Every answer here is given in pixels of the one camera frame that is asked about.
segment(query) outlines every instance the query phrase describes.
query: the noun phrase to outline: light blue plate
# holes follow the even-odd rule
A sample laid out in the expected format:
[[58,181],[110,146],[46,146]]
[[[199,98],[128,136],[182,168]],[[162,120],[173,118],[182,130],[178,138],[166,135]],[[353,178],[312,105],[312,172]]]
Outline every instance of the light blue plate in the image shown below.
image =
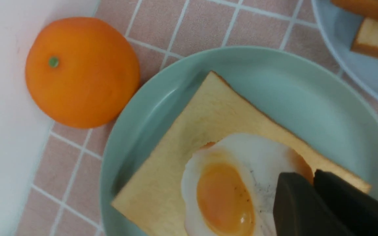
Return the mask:
[[360,87],[378,99],[378,59],[351,52],[363,17],[344,11],[330,0],[312,0],[323,39],[342,69]]
[[326,69],[260,47],[212,49],[184,58],[148,81],[117,120],[102,164],[100,204],[106,236],[144,236],[110,206],[214,70],[254,106],[324,156],[373,185],[378,199],[378,117]]

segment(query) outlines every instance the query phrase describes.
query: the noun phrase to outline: bread slice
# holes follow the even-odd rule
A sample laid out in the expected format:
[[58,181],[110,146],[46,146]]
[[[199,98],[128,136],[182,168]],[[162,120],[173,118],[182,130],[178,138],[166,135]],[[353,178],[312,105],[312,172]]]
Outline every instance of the bread slice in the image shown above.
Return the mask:
[[378,58],[378,21],[365,18],[355,36],[351,51]]
[[112,202],[112,206],[150,236],[184,236],[185,203],[180,182],[192,153],[208,142],[236,132],[281,142],[304,157],[313,171],[331,171],[364,192],[363,180],[323,157],[276,124],[210,72],[148,159]]
[[331,0],[347,11],[378,20],[378,0]]

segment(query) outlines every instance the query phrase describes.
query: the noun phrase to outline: tile grout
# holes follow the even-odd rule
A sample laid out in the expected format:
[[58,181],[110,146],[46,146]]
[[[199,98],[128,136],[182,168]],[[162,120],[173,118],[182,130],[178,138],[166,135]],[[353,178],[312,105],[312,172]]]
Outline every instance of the tile grout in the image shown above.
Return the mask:
[[[77,148],[77,149],[80,149],[80,150],[83,148],[83,146],[79,145],[78,143],[75,143],[75,142],[73,142],[73,141],[71,141],[71,140],[69,140],[69,139],[67,139],[67,138],[65,138],[63,136],[60,136],[59,134],[54,133],[53,131],[50,132],[50,135],[53,136],[56,139],[59,139],[59,140],[65,142],[65,143],[73,146],[74,148]],[[95,153],[93,151],[88,150],[87,148],[84,148],[84,153],[85,154],[89,154],[90,156],[93,156],[93,157],[95,157],[95,158],[97,158],[99,160],[103,160],[102,156],[100,156],[99,154],[97,154],[97,153]]]
[[75,210],[74,208],[72,208],[71,206],[67,205],[66,203],[62,202],[61,200],[59,200],[58,198],[52,196],[50,193],[46,192],[45,190],[39,188],[38,186],[36,185],[32,185],[31,186],[32,189],[38,191],[40,194],[42,194],[43,196],[49,198],[50,200],[54,201],[55,203],[59,204],[60,207],[64,207],[66,208],[67,210],[69,210],[71,213],[73,213],[74,215],[80,217],[81,219],[83,219],[84,221],[86,221],[87,223],[91,224],[92,226],[96,227],[97,229],[101,229],[100,225],[97,224],[96,222],[94,222],[93,220],[90,220],[88,217],[84,216],[83,214],[81,214],[79,211]]
[[172,57],[175,57],[175,58],[178,58],[178,59],[182,59],[184,58],[183,56],[179,55],[179,54],[176,54],[176,53],[173,53],[173,52],[167,52],[166,50],[162,49],[162,48],[158,48],[156,46],[152,46],[152,45],[149,45],[148,43],[144,43],[144,42],[141,42],[141,41],[138,41],[138,40],[135,40],[135,39],[132,39],[130,37],[126,37],[126,39],[129,41],[129,42],[132,42],[132,43],[135,43],[135,44],[138,44],[140,46],[143,46],[143,47],[146,47],[146,48],[149,48],[149,49],[152,49],[156,52],[160,52],[160,53],[163,53],[163,54],[169,54],[170,56]]
[[131,32],[132,25],[134,24],[134,21],[135,21],[135,18],[137,16],[139,7],[141,6],[141,3],[142,3],[142,0],[138,0],[137,4],[135,6],[135,9],[134,9],[134,13],[132,13],[131,20],[129,21],[128,28],[126,28],[125,37],[128,37],[129,33]]
[[233,16],[231,17],[230,24],[228,25],[227,31],[225,32],[224,39],[222,39],[221,47],[224,47],[227,44],[228,38],[230,37],[231,30],[233,30],[234,24],[237,19],[237,15],[240,11],[240,6],[243,4],[243,0],[237,2],[236,9],[234,9]]
[[185,3],[183,4],[182,11],[180,12],[180,16],[179,16],[179,19],[177,20],[176,27],[174,28],[173,34],[171,35],[170,42],[169,42],[168,47],[167,47],[167,51],[164,55],[163,61],[162,61],[161,66],[160,66],[160,70],[162,70],[164,68],[165,63],[167,62],[167,58],[170,55],[171,48],[173,46],[174,40],[176,39],[176,35],[177,35],[177,32],[179,31],[180,25],[182,24],[183,18],[184,18],[185,13],[186,13],[186,9],[189,5],[189,1],[190,0],[186,0]]
[[57,215],[56,215],[56,218],[54,220],[54,223],[52,224],[52,227],[51,227],[51,233],[49,234],[49,236],[54,236],[55,233],[56,233],[56,230],[57,230],[57,227],[59,225],[59,222],[60,222],[60,219],[62,217],[62,214],[63,214],[63,210],[66,206],[66,201],[68,200],[68,197],[69,197],[69,193],[71,191],[71,188],[72,188],[72,185],[74,184],[75,182],[75,177],[77,175],[77,172],[78,172],[78,169],[79,169],[79,166],[81,164],[81,160],[82,160],[82,157],[84,155],[84,149],[85,147],[87,146],[87,143],[88,141],[90,140],[90,136],[91,136],[91,133],[93,132],[93,129],[90,129],[88,130],[88,133],[87,133],[87,136],[86,136],[86,139],[84,141],[84,144],[83,146],[81,147],[81,152],[78,156],[78,160],[75,164],[75,167],[72,171],[72,174],[71,174],[71,177],[69,179],[69,182],[68,182],[68,185],[66,187],[66,190],[65,190],[65,193],[62,197],[62,202],[65,203],[64,205],[61,205],[61,207],[59,208],[58,212],[57,212]]
[[294,24],[295,24],[294,21],[295,21],[295,19],[297,19],[298,12],[300,12],[300,8],[301,8],[302,4],[303,4],[303,0],[298,0],[297,5],[295,6],[295,9],[294,9],[293,15],[290,19],[290,24],[288,25],[287,31],[285,31],[285,35],[282,38],[282,42],[281,42],[281,45],[279,46],[279,50],[285,49],[285,46],[288,43],[288,40],[291,36],[291,32],[292,32]]

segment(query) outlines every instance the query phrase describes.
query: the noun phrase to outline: egg yolk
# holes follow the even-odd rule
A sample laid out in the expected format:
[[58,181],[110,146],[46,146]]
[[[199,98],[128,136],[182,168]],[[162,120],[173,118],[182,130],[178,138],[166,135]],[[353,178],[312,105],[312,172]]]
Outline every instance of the egg yolk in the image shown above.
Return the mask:
[[252,200],[234,166],[227,163],[206,166],[198,182],[197,200],[206,224],[217,235],[253,234]]

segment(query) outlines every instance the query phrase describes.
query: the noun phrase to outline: tile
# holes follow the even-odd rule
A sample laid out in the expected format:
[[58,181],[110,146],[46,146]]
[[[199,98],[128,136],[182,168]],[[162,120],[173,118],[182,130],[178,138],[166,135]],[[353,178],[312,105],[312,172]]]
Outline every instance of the tile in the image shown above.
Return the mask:
[[338,63],[327,49],[318,29],[295,24],[285,51],[312,60],[333,73],[339,70]]
[[61,200],[79,154],[79,149],[51,136],[34,177],[34,184]]
[[234,8],[230,6],[205,0],[191,0],[171,51],[188,56],[220,47],[233,12]]
[[52,131],[78,145],[84,144],[88,133],[88,129],[72,128],[59,123],[55,123]]
[[243,5],[292,16],[298,0],[244,0]]
[[96,227],[65,209],[55,236],[94,236],[96,231]]
[[227,45],[257,45],[279,48],[289,21],[240,10]]
[[90,220],[99,222],[99,175],[101,160],[84,154],[67,204]]
[[106,21],[121,34],[125,35],[136,3],[138,3],[138,0],[102,0],[95,17]]
[[313,14],[312,0],[304,0],[300,11],[298,12],[297,19],[316,23],[315,15]]
[[113,121],[93,129],[90,139],[88,140],[86,149],[92,151],[100,156],[103,156],[103,152],[108,142],[110,132],[116,123],[116,119]]
[[169,65],[175,63],[176,61],[178,61],[179,59],[178,58],[175,58],[175,57],[172,57],[172,56],[169,56],[167,58],[167,60],[165,61],[165,64],[164,64],[164,68],[168,67]]
[[16,235],[48,236],[58,210],[57,203],[31,189]]
[[376,100],[373,96],[371,96],[362,88],[360,88],[346,73],[342,75],[342,79],[344,79],[345,82],[347,82],[351,87],[358,91],[358,93],[360,93],[360,95],[369,103],[369,105],[378,114],[378,100]]
[[131,45],[138,56],[141,83],[145,83],[159,72],[164,54],[134,43]]
[[143,0],[129,37],[167,49],[184,3],[185,0]]

